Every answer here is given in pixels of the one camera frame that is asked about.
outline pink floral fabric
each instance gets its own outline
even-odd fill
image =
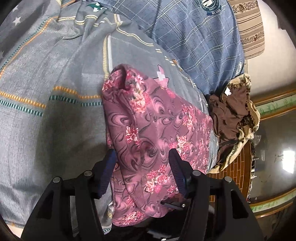
[[[152,79],[119,65],[102,88],[107,144],[118,157],[111,178],[117,226],[162,217],[169,211],[162,200],[181,199],[170,149],[193,169],[207,170],[212,119],[168,89],[169,79],[158,68],[158,78]]]

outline wooden surface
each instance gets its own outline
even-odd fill
[[[268,209],[268,210],[264,210],[262,212],[257,212],[257,213],[254,213],[254,214],[255,214],[256,218],[266,217],[266,216],[275,214],[275,213],[277,213],[279,211],[282,211],[283,209],[290,207],[292,204],[293,204],[293,200],[290,200],[290,201],[288,201],[286,203],[283,203],[280,206],[277,206],[277,207],[274,207],[274,208],[271,208],[271,209]]]
[[[259,201],[255,201],[255,202],[253,202],[253,203],[250,204],[250,207],[259,206],[259,205],[262,205],[262,204],[266,204],[266,203],[269,203],[269,202],[273,202],[273,201],[279,200],[282,197],[285,197],[285,196],[289,195],[290,193],[295,192],[295,190],[296,190],[296,188],[293,188],[293,189],[291,189],[291,190],[289,190],[289,191],[287,191],[287,192],[285,192],[285,193],[283,193],[281,195],[278,195],[278,196],[275,196],[275,197],[271,197],[270,199],[267,199],[265,201],[260,201],[260,202]]]
[[[251,101],[255,104],[255,106],[263,105],[272,101],[276,101],[278,99],[285,98],[287,96],[291,96],[296,92],[296,83],[290,84],[288,86],[278,88],[274,91],[269,91],[267,93],[261,93],[256,96],[251,96]]]
[[[247,142],[241,153],[226,169],[216,174],[208,174],[209,177],[222,179],[230,176],[239,186],[243,196],[247,198],[251,178],[251,146]],[[210,196],[210,201],[215,201],[215,196]]]

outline embroidered logo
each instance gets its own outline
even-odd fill
[[[87,5],[87,7],[92,7],[94,9],[94,12],[100,11],[101,9],[106,9],[105,7],[101,7],[101,5],[97,3],[91,3]]]
[[[239,62],[239,65],[238,65],[238,67],[237,67],[237,70],[236,70],[236,72],[235,72],[235,77],[238,76],[238,75],[240,75],[240,73],[242,72],[242,68],[243,68],[243,64],[242,64],[242,62],[240,61],[240,62]]]
[[[219,0],[199,0],[200,5],[208,16],[215,15],[221,12],[221,5]]]

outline white label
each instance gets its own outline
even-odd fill
[[[227,96],[231,95],[230,89],[228,87],[226,87],[226,90],[224,92]]]

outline garment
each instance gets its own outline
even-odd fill
[[[243,48],[227,0],[99,2],[136,21],[178,61],[204,95],[220,94],[231,79],[243,73]]]
[[[231,149],[238,142],[239,133],[237,125],[249,114],[246,109],[247,88],[232,87],[231,95],[227,96],[226,101],[220,101],[220,97],[215,94],[210,95],[208,99],[210,115],[213,119],[214,132],[219,137],[219,151],[217,161],[220,163],[225,159],[225,155],[230,153]]]
[[[23,0],[0,26],[0,214],[14,226],[24,227],[52,178],[75,178],[105,156],[101,90],[113,66],[154,76],[160,65],[169,88],[208,113],[202,93],[159,45],[97,5]],[[109,227],[111,188],[105,195],[96,209]]]
[[[242,74],[228,83],[220,98],[209,97],[213,129],[219,139],[217,165],[209,173],[218,173],[232,163],[259,128],[260,114],[250,100],[250,90],[250,76]]]
[[[118,157],[111,178],[116,226],[169,211],[161,201],[178,195],[170,149],[176,148],[193,169],[207,172],[213,121],[169,89],[168,82],[165,74],[152,79],[128,65],[117,66],[104,82],[107,142]]]
[[[0,25],[7,15],[20,3],[21,0],[1,1],[0,3]]]
[[[262,54],[265,48],[264,29],[257,0],[228,0],[228,2],[237,20],[245,59]]]

